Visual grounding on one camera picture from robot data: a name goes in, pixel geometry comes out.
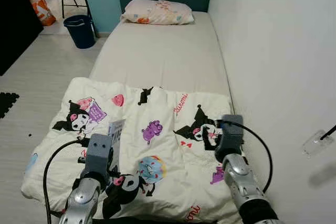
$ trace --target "pillow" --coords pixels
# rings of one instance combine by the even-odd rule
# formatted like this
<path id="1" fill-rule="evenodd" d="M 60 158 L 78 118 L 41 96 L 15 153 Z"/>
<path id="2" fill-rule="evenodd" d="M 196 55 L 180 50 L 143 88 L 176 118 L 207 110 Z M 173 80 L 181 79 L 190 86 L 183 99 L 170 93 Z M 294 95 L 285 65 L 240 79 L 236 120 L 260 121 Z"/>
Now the pillow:
<path id="1" fill-rule="evenodd" d="M 165 0 L 132 0 L 121 17 L 134 23 L 154 25 L 181 25 L 194 21 L 189 6 Z"/>

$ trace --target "floor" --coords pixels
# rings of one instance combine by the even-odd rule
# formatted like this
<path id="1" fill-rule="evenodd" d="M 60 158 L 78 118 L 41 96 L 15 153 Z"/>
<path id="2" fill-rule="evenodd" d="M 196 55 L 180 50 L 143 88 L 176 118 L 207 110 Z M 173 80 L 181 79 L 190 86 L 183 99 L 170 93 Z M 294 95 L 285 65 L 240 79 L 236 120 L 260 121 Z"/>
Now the floor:
<path id="1" fill-rule="evenodd" d="M 63 25 L 64 18 L 62 18 L 62 5 L 61 0 L 45 0 L 51 13 L 56 17 L 56 22 L 51 26 L 45 26 L 41 34 L 69 34 L 66 27 Z M 86 5 L 85 0 L 76 0 L 78 5 Z M 74 5 L 74 0 L 64 0 L 64 4 Z M 87 14 L 86 7 L 65 6 L 64 7 L 65 18 Z"/>
<path id="2" fill-rule="evenodd" d="M 39 35 L 0 77 L 1 91 L 20 95 L 0 119 L 1 223 L 46 223 L 43 205 L 21 195 L 25 166 L 59 111 L 70 80 L 89 76 L 105 40 L 78 49 L 70 36 Z"/>

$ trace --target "white comforter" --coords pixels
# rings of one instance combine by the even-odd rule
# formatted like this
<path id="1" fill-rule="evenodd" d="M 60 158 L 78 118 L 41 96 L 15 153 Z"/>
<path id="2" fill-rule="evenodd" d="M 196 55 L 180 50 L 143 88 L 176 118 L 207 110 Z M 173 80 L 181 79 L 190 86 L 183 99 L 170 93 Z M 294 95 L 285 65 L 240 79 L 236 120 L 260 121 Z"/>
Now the white comforter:
<path id="1" fill-rule="evenodd" d="M 139 105 L 146 98 L 147 103 Z M 223 171 L 213 151 L 205 150 L 215 146 L 222 133 L 217 120 L 228 113 L 224 95 L 154 87 L 145 96 L 142 89 L 120 83 L 75 78 L 49 133 L 32 154 L 22 193 L 43 202 L 43 170 L 51 154 L 78 135 L 107 134 L 110 122 L 125 119 L 120 143 L 122 176 L 111 178 L 110 187 L 100 195 L 95 218 L 103 218 L 103 204 L 112 202 L 104 213 L 111 218 L 156 216 L 234 223 L 239 217 Z M 209 143 L 202 139 L 205 129 Z M 53 211 L 64 209 L 73 182 L 84 168 L 77 159 L 85 154 L 86 149 L 76 144 L 54 158 L 47 180 Z"/>

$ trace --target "plastic bag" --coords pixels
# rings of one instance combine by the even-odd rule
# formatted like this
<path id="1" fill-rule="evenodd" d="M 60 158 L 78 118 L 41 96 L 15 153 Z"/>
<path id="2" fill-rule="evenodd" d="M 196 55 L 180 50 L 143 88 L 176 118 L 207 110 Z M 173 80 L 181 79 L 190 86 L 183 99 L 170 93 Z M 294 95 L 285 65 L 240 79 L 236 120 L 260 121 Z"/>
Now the plastic bag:
<path id="1" fill-rule="evenodd" d="M 50 26 L 56 21 L 45 0 L 30 0 L 30 2 L 42 25 Z"/>

